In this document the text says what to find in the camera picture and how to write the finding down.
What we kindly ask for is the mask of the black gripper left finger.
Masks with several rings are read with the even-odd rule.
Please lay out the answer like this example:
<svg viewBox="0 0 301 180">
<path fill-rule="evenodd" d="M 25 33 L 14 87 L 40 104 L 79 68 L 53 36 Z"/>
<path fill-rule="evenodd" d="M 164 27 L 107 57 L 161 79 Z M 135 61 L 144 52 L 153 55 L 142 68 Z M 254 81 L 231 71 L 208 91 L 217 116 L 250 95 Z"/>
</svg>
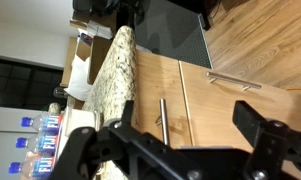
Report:
<svg viewBox="0 0 301 180">
<path fill-rule="evenodd" d="M 204 180 L 207 173 L 194 160 L 170 148 L 130 122 L 134 102 L 125 102 L 120 119 L 95 130 L 75 129 L 48 180 L 91 180 L 97 167 L 112 161 L 129 180 Z"/>
</svg>

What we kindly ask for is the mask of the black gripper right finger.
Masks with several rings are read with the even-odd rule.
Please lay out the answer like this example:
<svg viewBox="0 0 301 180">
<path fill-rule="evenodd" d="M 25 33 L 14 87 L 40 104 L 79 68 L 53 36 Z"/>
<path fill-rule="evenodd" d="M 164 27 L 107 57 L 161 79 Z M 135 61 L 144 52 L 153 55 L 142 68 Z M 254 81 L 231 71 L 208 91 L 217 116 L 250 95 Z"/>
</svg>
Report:
<svg viewBox="0 0 301 180">
<path fill-rule="evenodd" d="M 266 119 L 246 101 L 237 100 L 232 122 L 253 147 L 244 174 L 255 180 L 292 178 L 282 169 L 290 161 L 301 172 L 301 131 L 286 123 Z"/>
</svg>

